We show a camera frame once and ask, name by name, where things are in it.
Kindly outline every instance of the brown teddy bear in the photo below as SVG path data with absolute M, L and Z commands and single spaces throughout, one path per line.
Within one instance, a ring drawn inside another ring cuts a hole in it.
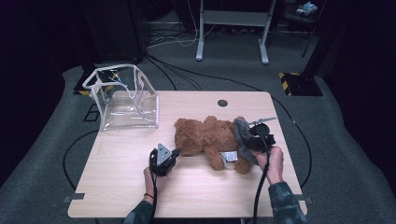
M 234 169 L 239 174 L 249 172 L 252 164 L 238 151 L 233 123 L 208 116 L 204 122 L 196 119 L 178 119 L 175 122 L 175 144 L 181 156 L 193 156 L 202 151 L 209 159 L 213 170 L 225 168 L 220 152 L 236 151 L 238 160 Z

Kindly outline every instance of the human hand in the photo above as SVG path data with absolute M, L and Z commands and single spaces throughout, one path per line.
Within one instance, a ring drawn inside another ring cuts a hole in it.
M 146 167 L 143 170 L 143 174 L 145 175 L 145 184 L 146 184 L 146 193 L 154 196 L 154 183 L 152 182 L 151 179 L 151 171 L 149 169 L 149 167 Z M 167 180 L 167 175 L 166 176 L 157 176 L 157 180 L 156 180 L 156 186 L 157 186 L 157 192 L 160 192 L 161 190 L 163 190 L 163 188 L 166 185 L 166 180 Z M 148 201 L 149 203 L 153 203 L 154 199 L 146 196 L 144 197 L 145 201 Z
M 259 151 L 250 150 L 250 152 L 256 157 L 262 171 L 267 163 L 267 154 Z M 268 168 L 267 179 L 270 185 L 278 182 L 283 182 L 283 152 L 280 147 L 271 148 L 270 165 Z

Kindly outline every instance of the sleeve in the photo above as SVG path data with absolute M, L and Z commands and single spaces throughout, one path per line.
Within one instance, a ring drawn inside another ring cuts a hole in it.
M 123 224 L 149 224 L 152 214 L 152 204 L 141 201 L 122 222 Z
M 277 224 L 308 223 L 301 207 L 286 182 L 268 188 L 274 220 Z

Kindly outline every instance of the clear plastic box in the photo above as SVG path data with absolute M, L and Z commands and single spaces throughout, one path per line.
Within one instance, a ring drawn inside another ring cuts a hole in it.
M 95 69 L 82 86 L 101 115 L 101 131 L 158 128 L 159 96 L 134 64 Z

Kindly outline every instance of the wooden table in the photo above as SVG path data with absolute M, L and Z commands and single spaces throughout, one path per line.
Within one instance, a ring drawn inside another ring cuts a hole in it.
M 76 190 L 83 199 L 71 202 L 70 217 L 126 217 L 143 199 L 143 169 L 149 153 L 161 143 L 175 149 L 174 123 L 179 118 L 204 120 L 213 115 L 247 121 L 276 117 L 267 92 L 257 91 L 158 91 L 159 129 L 99 132 Z M 227 106 L 218 105 L 226 100 Z M 267 121 L 276 145 L 284 152 L 284 179 L 294 194 L 302 194 L 278 119 Z M 246 175 L 232 167 L 213 171 L 204 154 L 178 157 L 155 217 L 252 217 L 256 190 L 262 175 L 254 166 Z M 268 182 L 262 188 L 259 217 L 271 217 Z M 306 213 L 305 202 L 300 206 Z

